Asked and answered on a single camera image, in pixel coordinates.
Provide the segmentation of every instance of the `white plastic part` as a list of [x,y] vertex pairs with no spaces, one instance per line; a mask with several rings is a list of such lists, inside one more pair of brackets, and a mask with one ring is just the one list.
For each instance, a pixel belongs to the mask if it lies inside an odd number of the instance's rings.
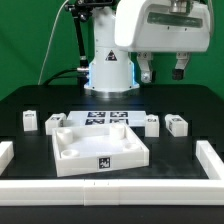
[[[166,24],[162,15],[169,13],[170,0],[122,0],[117,6],[115,24],[115,43],[129,52],[204,52],[210,41],[210,14],[207,5],[194,1],[189,14],[176,17],[181,23]],[[156,13],[152,21],[148,21],[150,13]],[[187,23],[201,20],[201,27],[188,26]]]
[[56,135],[58,144],[60,145],[69,145],[73,143],[73,132],[69,128],[58,129]]
[[159,117],[148,115],[145,118],[145,137],[159,137]]
[[12,158],[14,157],[13,143],[1,142],[0,144],[0,175],[8,166]]
[[130,127],[144,127],[145,117],[145,111],[71,111],[65,126],[127,123]]
[[179,115],[168,114],[165,117],[166,128],[174,137],[184,137],[188,134],[188,123]]
[[0,205],[224,205],[220,158],[207,141],[196,155],[212,180],[3,180]]
[[84,182],[84,180],[3,180],[0,181],[0,205],[83,205]]
[[63,127],[64,120],[66,120],[66,115],[64,113],[51,115],[45,122],[46,135],[52,135],[53,128]]
[[37,113],[36,111],[28,110],[23,112],[23,128],[24,131],[37,130]]
[[112,141],[122,140],[125,136],[125,127],[122,124],[110,125],[110,139]]
[[224,164],[208,141],[197,143],[196,156],[210,180],[224,180]]
[[80,155],[79,151],[75,149],[67,149],[61,152],[61,158],[63,159],[74,158],[78,157],[79,155]]
[[[70,127],[73,133],[70,144],[63,144],[58,138],[58,133],[65,129],[68,128],[53,129],[52,134],[58,177],[149,165],[148,148],[126,124],[119,124],[115,129],[114,124]],[[127,144],[138,145],[138,148]],[[65,150],[75,150],[76,156]]]
[[84,205],[119,205],[119,180],[86,180]]

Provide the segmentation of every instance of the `black table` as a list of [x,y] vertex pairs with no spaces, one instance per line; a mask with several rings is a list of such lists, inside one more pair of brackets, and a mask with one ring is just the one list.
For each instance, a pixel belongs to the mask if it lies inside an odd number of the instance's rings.
[[[38,112],[38,131],[24,132],[22,113]],[[25,86],[0,102],[0,141],[13,141],[15,157],[0,177],[57,179],[51,137],[45,121],[53,113],[70,111],[146,111],[160,118],[160,137],[144,137],[150,149],[148,167],[64,177],[68,179],[207,179],[195,157],[196,141],[208,140],[224,154],[224,101],[207,87],[153,85],[124,99],[99,99],[83,95],[75,86]],[[174,138],[165,128],[165,115],[178,114],[189,123],[188,137]],[[224,206],[39,206],[1,207],[2,223],[223,223]]]

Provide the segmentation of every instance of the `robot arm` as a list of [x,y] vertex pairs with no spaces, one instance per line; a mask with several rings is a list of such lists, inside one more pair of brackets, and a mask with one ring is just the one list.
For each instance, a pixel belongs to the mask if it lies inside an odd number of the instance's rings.
[[[116,13],[115,43],[119,49],[138,55],[177,53],[173,78],[180,80],[190,53],[207,50],[212,29],[213,13],[207,5],[193,0],[121,0]],[[145,61],[141,59],[139,66],[144,82]]]

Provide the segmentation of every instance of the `black label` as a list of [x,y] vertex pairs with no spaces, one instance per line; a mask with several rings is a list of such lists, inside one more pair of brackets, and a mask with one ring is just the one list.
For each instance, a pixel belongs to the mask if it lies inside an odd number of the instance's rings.
[[110,53],[108,54],[106,58],[106,61],[117,61],[117,58],[113,51],[110,51]]
[[99,158],[99,169],[109,169],[110,168],[110,157]]
[[88,117],[105,117],[106,112],[89,112]]
[[104,119],[87,119],[85,125],[104,124]]
[[128,117],[128,112],[110,112],[110,117]]

